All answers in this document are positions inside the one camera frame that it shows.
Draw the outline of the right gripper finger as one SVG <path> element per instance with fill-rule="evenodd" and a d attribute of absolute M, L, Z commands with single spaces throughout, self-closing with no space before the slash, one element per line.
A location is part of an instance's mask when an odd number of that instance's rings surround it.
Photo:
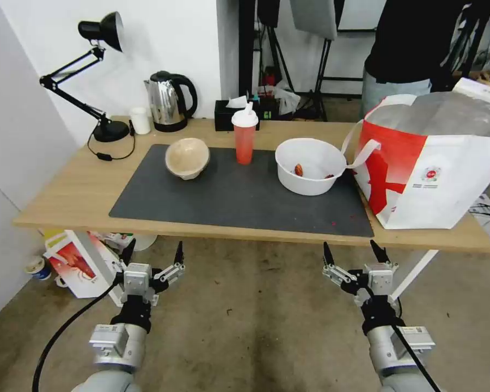
<path fill-rule="evenodd" d="M 323 242 L 322 274 L 337 286 L 341 286 L 341 284 L 356 283 L 358 281 L 355 275 L 335 264 L 332 252 L 330 251 L 329 245 L 326 241 Z"/>
<path fill-rule="evenodd" d="M 385 247 L 380 247 L 374 240 L 370 240 L 370 246 L 377 259 L 378 267 L 385 267 L 392 272 L 398 269 L 399 265 L 390 261 Z"/>

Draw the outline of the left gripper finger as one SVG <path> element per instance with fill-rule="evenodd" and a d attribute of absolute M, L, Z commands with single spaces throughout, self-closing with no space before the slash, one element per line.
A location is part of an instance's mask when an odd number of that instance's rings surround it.
<path fill-rule="evenodd" d="M 127 269 L 131 262 L 135 245 L 136 239 L 133 238 L 132 241 L 121 251 L 121 253 L 117 255 L 117 260 L 113 262 L 116 273 L 122 273 L 125 271 L 125 269 Z"/>
<path fill-rule="evenodd" d="M 173 263 L 164 270 L 155 273 L 153 281 L 172 284 L 184 274 L 185 270 L 183 241 L 179 241 Z"/>

